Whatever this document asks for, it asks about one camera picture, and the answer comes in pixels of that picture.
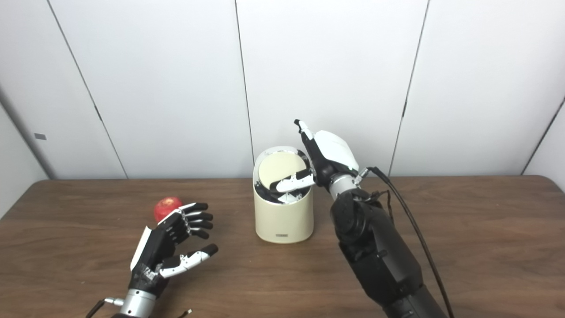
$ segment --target cylindrical container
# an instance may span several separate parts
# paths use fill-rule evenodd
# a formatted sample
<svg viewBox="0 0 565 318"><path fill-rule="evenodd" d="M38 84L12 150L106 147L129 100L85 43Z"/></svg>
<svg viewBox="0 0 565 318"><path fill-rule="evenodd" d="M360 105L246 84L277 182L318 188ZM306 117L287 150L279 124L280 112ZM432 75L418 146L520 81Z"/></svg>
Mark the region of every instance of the cylindrical container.
<svg viewBox="0 0 565 318"><path fill-rule="evenodd" d="M314 230L312 188L276 194L272 182L310 167L306 155L293 147L273 147L262 152L253 170L255 231L272 243L296 243L310 237Z"/></svg>

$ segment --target black forearm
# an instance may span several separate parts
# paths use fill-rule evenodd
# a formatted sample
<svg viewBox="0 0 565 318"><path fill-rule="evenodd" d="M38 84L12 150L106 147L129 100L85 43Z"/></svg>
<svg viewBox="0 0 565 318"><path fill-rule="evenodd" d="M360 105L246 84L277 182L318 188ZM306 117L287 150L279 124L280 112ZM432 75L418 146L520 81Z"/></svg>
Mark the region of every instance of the black forearm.
<svg viewBox="0 0 565 318"><path fill-rule="evenodd" d="M340 249L363 290L390 318L445 318L389 215L367 198L366 192L352 190L332 206Z"/></svg>
<svg viewBox="0 0 565 318"><path fill-rule="evenodd" d="M446 315L424 285L413 294L383 307L388 318L445 318Z"/></svg>

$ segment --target silver metal cylinder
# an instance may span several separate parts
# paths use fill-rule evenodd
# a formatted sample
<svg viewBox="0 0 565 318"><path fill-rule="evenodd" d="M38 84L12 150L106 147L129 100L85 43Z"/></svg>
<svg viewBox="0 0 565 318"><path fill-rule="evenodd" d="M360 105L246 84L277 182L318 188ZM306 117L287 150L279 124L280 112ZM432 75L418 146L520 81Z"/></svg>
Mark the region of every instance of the silver metal cylinder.
<svg viewBox="0 0 565 318"><path fill-rule="evenodd" d="M329 185L329 193L332 195L332 198L335 200L338 194L357 188L355 183L353 183L354 180L355 178L348 174L335 177Z"/></svg>
<svg viewBox="0 0 565 318"><path fill-rule="evenodd" d="M139 318L149 318L155 306L155 295L139 289L128 290L120 313Z"/></svg>
<svg viewBox="0 0 565 318"><path fill-rule="evenodd" d="M104 299L104 301L108 304L112 304L118 307L121 307L124 305L124 300L121 298L112 298L112 297L107 297L106 299Z"/></svg>

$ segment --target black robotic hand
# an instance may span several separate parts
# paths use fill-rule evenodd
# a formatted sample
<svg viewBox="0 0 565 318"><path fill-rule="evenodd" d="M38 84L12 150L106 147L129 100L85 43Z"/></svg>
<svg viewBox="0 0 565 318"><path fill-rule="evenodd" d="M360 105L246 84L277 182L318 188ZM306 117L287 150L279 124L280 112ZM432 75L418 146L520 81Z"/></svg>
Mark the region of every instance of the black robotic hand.
<svg viewBox="0 0 565 318"><path fill-rule="evenodd" d="M212 229L213 216L204 212L207 208L206 203L183 205L161 220L155 229L145 227L130 265L132 276L127 296L100 300L86 318L92 317L104 303L121 307L120 313L112 318L148 318L171 277L186 272L218 251L215 244L210 244L198 251L175 255L176 246L190 236L209 237L205 229Z"/></svg>
<svg viewBox="0 0 565 318"><path fill-rule="evenodd" d="M211 244L200 251L174 256L176 246L190 236L209 237L204 229L212 229L213 216L204 212L207 208L206 203L183 205L161 220L156 229L145 228L131 263L130 289L159 298L170 277L186 272L218 251Z"/></svg>

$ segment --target white robotic hand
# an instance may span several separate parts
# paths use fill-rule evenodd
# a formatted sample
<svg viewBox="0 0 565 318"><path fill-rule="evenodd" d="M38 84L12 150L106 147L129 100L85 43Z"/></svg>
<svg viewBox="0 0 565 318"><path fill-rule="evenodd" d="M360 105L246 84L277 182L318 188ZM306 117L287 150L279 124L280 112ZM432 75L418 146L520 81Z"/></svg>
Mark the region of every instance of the white robotic hand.
<svg viewBox="0 0 565 318"><path fill-rule="evenodd" d="M347 143L331 132L320 130L313 134L306 124L296 119L302 142L311 161L311 168L299 171L280 181L273 182L273 192L290 192L317 184L328 191L334 183L348 177L353 181L359 174L359 164Z"/></svg>

